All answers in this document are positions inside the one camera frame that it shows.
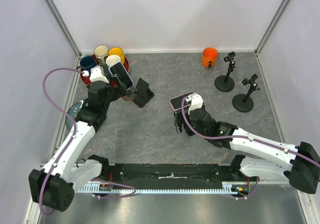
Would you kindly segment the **phone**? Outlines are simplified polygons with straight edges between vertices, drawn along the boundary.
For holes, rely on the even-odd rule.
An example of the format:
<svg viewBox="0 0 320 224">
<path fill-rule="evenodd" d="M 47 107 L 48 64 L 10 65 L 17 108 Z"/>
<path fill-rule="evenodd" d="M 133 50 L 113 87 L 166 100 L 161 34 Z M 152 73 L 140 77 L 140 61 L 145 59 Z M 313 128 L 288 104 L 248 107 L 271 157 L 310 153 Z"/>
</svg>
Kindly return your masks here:
<svg viewBox="0 0 320 224">
<path fill-rule="evenodd" d="M 117 75 L 119 77 L 121 82 L 125 84 L 127 90 L 129 90 L 134 85 L 122 62 L 118 62 L 110 66 L 108 69 L 112 75 Z"/>
<path fill-rule="evenodd" d="M 188 97 L 189 95 L 194 94 L 194 91 L 190 91 L 179 96 L 173 97 L 169 100 L 170 106 L 174 111 L 178 111 L 181 109 L 182 100 L 184 97 Z"/>
</svg>

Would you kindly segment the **black flat-base phone stand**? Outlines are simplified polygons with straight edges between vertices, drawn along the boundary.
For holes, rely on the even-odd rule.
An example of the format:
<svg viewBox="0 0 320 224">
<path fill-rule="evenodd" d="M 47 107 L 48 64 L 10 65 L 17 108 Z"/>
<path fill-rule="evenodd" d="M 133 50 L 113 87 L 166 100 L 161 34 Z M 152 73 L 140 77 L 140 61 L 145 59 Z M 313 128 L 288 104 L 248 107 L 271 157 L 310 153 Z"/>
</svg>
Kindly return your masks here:
<svg viewBox="0 0 320 224">
<path fill-rule="evenodd" d="M 149 83 L 142 78 L 139 78 L 136 89 L 136 97 L 133 99 L 133 102 L 139 108 L 143 108 L 155 96 L 155 94 L 150 89 Z"/>
</svg>

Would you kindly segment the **black round-base phone stand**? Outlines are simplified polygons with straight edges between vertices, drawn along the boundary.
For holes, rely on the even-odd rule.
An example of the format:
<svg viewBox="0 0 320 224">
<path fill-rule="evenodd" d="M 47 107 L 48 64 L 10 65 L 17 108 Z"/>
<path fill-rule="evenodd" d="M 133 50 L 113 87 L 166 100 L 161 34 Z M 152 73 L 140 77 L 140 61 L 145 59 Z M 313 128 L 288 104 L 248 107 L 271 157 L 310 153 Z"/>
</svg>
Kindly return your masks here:
<svg viewBox="0 0 320 224">
<path fill-rule="evenodd" d="M 230 52 L 226 57 L 224 57 L 224 61 L 229 62 L 227 74 L 218 76 L 214 81 L 214 85 L 219 91 L 230 92 L 235 87 L 235 82 L 233 78 L 230 77 L 231 72 L 236 68 L 236 62 L 234 60 L 235 56 L 235 52 Z"/>
</svg>

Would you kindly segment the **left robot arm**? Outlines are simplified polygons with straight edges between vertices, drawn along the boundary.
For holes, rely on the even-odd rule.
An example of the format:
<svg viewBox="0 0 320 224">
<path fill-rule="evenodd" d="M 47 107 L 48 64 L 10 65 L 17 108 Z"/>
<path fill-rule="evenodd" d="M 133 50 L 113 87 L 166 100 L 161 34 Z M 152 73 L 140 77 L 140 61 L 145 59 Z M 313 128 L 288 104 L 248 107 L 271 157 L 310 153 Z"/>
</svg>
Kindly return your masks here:
<svg viewBox="0 0 320 224">
<path fill-rule="evenodd" d="M 29 174 L 32 200 L 39 204 L 43 215 L 47 214 L 45 207 L 65 211 L 85 184 L 109 177 L 108 159 L 97 155 L 90 156 L 83 167 L 73 169 L 86 144 L 104 123 L 110 103 L 119 98 L 119 92 L 109 77 L 96 77 L 89 85 L 87 96 L 62 146 L 42 169 L 34 169 Z"/>
</svg>

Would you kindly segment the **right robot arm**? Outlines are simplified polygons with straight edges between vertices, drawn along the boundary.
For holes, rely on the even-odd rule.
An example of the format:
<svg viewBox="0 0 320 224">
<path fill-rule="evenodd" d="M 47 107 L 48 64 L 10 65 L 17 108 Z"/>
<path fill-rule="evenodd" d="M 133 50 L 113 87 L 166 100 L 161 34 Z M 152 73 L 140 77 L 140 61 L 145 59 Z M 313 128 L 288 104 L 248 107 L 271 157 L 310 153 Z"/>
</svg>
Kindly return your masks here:
<svg viewBox="0 0 320 224">
<path fill-rule="evenodd" d="M 229 168 L 233 180 L 239 181 L 245 176 L 288 179 L 297 190 L 316 193 L 320 180 L 320 156 L 311 144 L 286 144 L 251 134 L 235 125 L 215 121 L 204 108 L 175 111 L 174 120 L 178 133 L 184 130 L 187 135 L 197 135 L 215 147 L 259 157 L 253 160 L 236 156 Z"/>
</svg>

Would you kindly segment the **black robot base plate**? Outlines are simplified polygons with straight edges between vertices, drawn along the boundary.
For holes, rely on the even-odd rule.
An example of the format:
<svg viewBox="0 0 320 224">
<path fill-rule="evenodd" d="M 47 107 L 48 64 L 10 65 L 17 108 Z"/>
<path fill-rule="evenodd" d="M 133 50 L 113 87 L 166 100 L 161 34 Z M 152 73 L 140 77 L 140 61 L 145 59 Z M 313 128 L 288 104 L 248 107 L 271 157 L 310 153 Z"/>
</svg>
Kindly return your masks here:
<svg viewBox="0 0 320 224">
<path fill-rule="evenodd" d="M 102 169 L 99 179 L 135 187 L 137 190 L 221 189 L 223 182 L 253 183 L 228 165 L 116 163 Z"/>
</svg>

